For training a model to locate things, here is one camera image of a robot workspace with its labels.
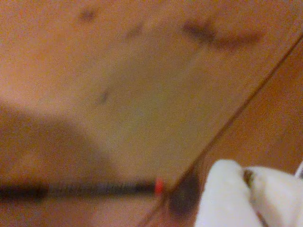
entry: black pen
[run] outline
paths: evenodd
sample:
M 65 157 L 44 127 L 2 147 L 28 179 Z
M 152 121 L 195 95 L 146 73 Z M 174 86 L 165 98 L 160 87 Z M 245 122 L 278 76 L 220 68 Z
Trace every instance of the black pen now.
M 44 198 L 161 195 L 163 181 L 129 183 L 18 184 L 0 186 L 0 202 L 40 201 Z

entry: wooden floor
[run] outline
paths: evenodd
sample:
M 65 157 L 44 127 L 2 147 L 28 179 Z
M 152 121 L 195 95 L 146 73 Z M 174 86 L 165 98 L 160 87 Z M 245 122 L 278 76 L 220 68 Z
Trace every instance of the wooden floor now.
M 302 42 L 292 50 L 302 35 L 302 4 L 1 2 L 2 182 L 161 176 L 174 187 L 194 167 L 203 185 L 220 158 L 293 172 L 303 139 Z M 0 224 L 188 226 L 194 220 L 192 213 L 172 217 L 161 203 L 5 205 Z
M 203 150 L 193 170 L 201 191 L 210 167 L 221 158 L 295 173 L 303 159 L 303 40 Z M 171 214 L 168 200 L 147 226 L 193 226 L 196 209 L 180 218 Z

